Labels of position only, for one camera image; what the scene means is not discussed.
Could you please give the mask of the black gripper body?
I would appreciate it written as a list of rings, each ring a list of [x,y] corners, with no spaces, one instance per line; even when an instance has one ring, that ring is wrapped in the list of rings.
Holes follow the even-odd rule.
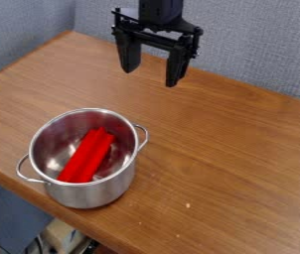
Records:
[[[191,58],[199,54],[204,30],[184,17],[184,0],[138,0],[138,8],[116,8],[113,35],[122,50],[146,44],[164,51],[180,46]]]

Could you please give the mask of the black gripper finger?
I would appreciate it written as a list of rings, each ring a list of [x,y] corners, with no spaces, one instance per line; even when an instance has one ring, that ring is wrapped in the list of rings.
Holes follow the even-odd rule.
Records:
[[[169,54],[166,65],[166,86],[177,85],[180,79],[185,76],[191,62],[191,53],[185,47],[176,46]]]
[[[132,73],[141,65],[141,43],[126,32],[114,32],[121,67],[126,73]]]

